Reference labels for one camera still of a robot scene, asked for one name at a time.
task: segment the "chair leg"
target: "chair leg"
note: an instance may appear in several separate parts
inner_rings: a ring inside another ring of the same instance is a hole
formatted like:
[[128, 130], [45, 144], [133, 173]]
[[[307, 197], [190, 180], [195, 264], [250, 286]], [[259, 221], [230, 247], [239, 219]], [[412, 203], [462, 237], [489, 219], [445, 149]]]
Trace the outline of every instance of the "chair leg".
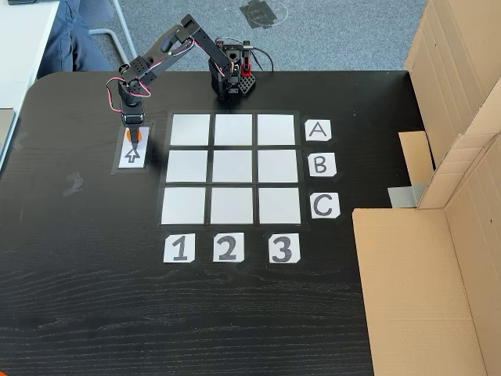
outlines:
[[113, 5], [115, 6], [115, 10], [117, 11], [118, 20], [120, 21], [120, 25], [124, 30], [125, 40], [127, 41], [128, 47], [131, 50], [132, 59], [137, 57], [137, 52], [135, 51], [134, 43], [132, 42], [131, 34], [128, 32], [127, 23], [125, 22], [124, 14], [122, 13], [122, 8], [118, 3], [118, 0], [111, 0]]
[[115, 34], [114, 31], [112, 31], [110, 29], [92, 29], [92, 30], [89, 30], [88, 33], [90, 35], [108, 34], [113, 39], [113, 42], [114, 42], [115, 46], [117, 47], [118, 54], [120, 55], [120, 58], [122, 59], [122, 61], [124, 62], [124, 64], [128, 64], [129, 63], [129, 60], [127, 59], [127, 55], [125, 55], [125, 51], [122, 48], [122, 44], [118, 40], [118, 37], [117, 37], [117, 35]]

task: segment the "tic-tac-toe grid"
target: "tic-tac-toe grid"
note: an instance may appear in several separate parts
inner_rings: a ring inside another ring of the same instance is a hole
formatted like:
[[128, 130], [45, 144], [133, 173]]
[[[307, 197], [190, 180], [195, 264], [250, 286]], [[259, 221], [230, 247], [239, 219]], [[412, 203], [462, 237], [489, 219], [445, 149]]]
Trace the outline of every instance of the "tic-tac-toe grid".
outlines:
[[176, 114], [165, 143], [161, 226], [301, 225], [294, 114]]

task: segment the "number 3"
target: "number 3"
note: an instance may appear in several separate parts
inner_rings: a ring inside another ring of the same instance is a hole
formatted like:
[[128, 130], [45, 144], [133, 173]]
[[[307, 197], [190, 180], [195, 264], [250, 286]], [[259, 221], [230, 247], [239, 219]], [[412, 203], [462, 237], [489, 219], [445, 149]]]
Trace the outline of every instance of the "number 3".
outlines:
[[299, 235], [296, 233], [272, 235], [268, 246], [271, 263], [296, 263], [301, 259]]

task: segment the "cardboard box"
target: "cardboard box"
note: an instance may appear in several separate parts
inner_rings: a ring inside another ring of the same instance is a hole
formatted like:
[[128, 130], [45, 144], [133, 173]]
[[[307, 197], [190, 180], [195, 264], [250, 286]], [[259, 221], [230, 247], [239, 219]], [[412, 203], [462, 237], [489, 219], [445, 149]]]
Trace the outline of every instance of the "cardboard box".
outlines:
[[417, 208], [356, 209], [374, 372], [501, 375], [501, 1], [429, 0], [405, 60]]

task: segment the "dark wooden tabletop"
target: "dark wooden tabletop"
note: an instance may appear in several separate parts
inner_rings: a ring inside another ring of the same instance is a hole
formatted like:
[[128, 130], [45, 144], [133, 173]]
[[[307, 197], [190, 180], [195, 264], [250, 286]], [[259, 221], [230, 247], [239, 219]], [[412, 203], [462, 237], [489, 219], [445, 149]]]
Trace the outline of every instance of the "dark wooden tabletop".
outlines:
[[[0, 371], [12, 375], [371, 375], [353, 208], [384, 208], [408, 186], [398, 132], [423, 130], [406, 72], [256, 74], [246, 100], [220, 103], [208, 72], [151, 85], [150, 169], [111, 174], [120, 119], [111, 73], [54, 74], [27, 94], [0, 175]], [[300, 231], [301, 261], [270, 264], [265, 235], [245, 260], [164, 264], [159, 178], [172, 111], [298, 111], [330, 119], [341, 217]], [[78, 174], [83, 187], [72, 187]]]

